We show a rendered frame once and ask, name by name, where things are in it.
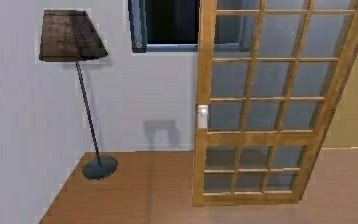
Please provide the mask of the wooden glass pane door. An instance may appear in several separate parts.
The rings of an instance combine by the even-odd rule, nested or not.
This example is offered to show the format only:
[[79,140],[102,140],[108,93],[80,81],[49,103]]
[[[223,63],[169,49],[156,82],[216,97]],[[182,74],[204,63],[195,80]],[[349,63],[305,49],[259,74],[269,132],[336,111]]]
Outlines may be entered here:
[[[255,17],[248,52],[214,50],[221,15]],[[358,0],[201,0],[193,204],[299,202],[357,53]]]

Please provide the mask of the brown shade floor lamp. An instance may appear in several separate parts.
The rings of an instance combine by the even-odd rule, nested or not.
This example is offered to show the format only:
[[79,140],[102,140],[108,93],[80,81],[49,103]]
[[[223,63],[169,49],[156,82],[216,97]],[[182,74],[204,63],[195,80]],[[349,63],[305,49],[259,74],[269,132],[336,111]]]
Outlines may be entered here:
[[40,37],[39,60],[47,63],[73,62],[77,71],[82,100],[90,128],[95,158],[82,168],[88,180],[101,180],[111,176],[118,168],[118,161],[101,155],[88,102],[80,63],[108,56],[88,13],[81,10],[45,10]]

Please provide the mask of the dark framed window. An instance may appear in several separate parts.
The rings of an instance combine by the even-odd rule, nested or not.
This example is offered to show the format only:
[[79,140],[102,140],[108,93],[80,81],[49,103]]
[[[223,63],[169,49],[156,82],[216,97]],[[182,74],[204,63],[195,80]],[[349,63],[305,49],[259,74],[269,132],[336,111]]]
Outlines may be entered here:
[[[201,0],[128,0],[134,53],[196,52]],[[216,18],[214,50],[248,52],[253,40],[252,15]]]

